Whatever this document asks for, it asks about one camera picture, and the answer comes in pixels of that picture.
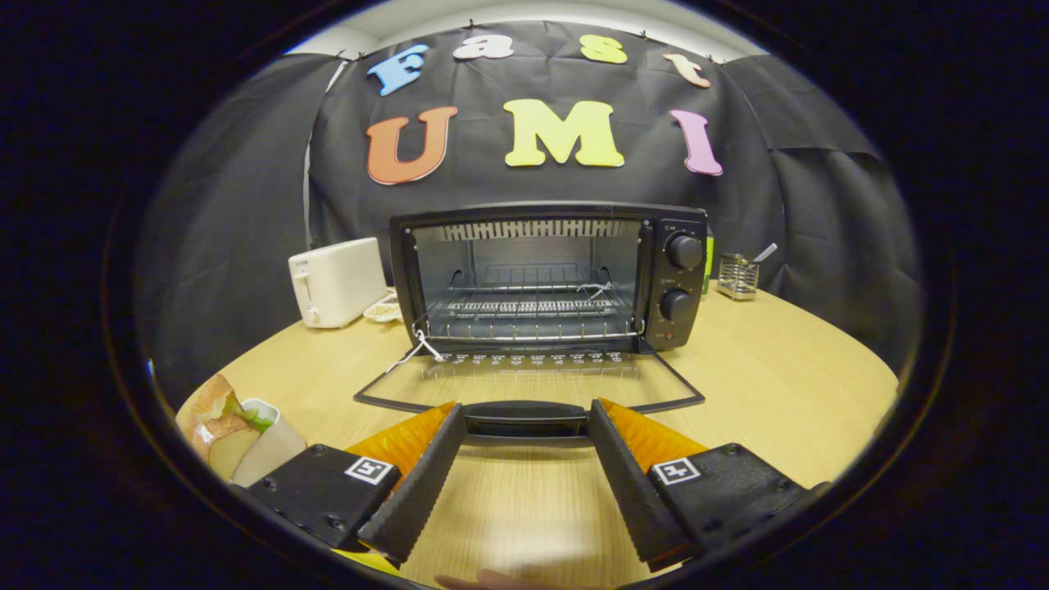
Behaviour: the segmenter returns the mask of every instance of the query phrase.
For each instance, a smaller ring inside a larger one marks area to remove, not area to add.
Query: orange letter u
[[[387,119],[368,127],[367,134],[371,138],[368,175],[371,180],[381,185],[399,185],[418,181],[436,170],[448,148],[448,120],[456,112],[458,109],[453,106],[442,106],[419,114],[419,120],[426,124],[426,140],[423,153],[411,162],[397,159],[398,138],[401,129],[408,125],[407,118]]]

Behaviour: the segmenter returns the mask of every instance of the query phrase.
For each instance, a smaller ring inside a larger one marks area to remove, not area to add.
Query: small plate
[[[380,323],[401,319],[401,305],[398,303],[397,293],[390,293],[365,310],[364,317]]]

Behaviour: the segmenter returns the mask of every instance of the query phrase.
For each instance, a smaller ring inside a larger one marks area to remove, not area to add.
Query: white toaster
[[[302,321],[309,328],[342,328],[387,294],[373,237],[296,254],[287,267]]]

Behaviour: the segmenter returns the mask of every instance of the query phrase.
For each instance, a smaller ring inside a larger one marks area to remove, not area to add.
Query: foam letter
[[[612,37],[583,35],[579,38],[583,55],[596,62],[625,63],[626,54],[620,51],[623,44]]]
[[[472,60],[481,56],[486,58],[498,59],[512,56],[514,50],[510,44],[514,40],[506,35],[481,35],[471,37],[463,41],[463,46],[452,54],[461,60]]]
[[[416,54],[422,54],[429,47],[426,45],[415,45],[371,66],[368,73],[374,73],[383,83],[383,89],[379,91],[379,94],[385,97],[422,76],[419,71],[408,71],[408,68],[419,69],[423,67],[423,58]]]
[[[682,78],[688,80],[692,84],[695,84],[700,88],[709,88],[710,81],[704,78],[700,78],[697,71],[702,71],[703,68],[688,61],[688,58],[682,56],[681,54],[663,54],[665,59],[673,62],[673,67],[678,68],[678,73]]]
[[[545,103],[534,99],[510,101],[502,108],[514,114],[514,150],[506,159],[510,166],[539,166],[547,161],[536,139],[542,140],[558,164],[568,162],[577,139],[581,144],[576,152],[579,164],[616,167],[625,162],[612,139],[609,105],[579,101],[564,121]]]
[[[426,124],[423,153],[411,162],[397,159],[397,142],[408,119],[398,117],[380,121],[368,127],[371,145],[368,146],[368,175],[380,185],[398,185],[418,181],[437,169],[448,150],[448,120],[458,109],[442,106],[424,110],[419,120]]]
[[[681,124],[681,130],[685,133],[685,146],[688,148],[685,168],[700,174],[721,175],[724,169],[714,160],[714,152],[710,149],[710,140],[707,139],[707,120],[694,112],[677,109],[670,111],[670,117],[678,120],[678,123]]]

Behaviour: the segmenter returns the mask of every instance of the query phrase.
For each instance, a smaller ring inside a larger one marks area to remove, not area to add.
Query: oven door handle
[[[475,446],[588,446],[587,412],[578,405],[512,400],[463,406],[467,438]]]

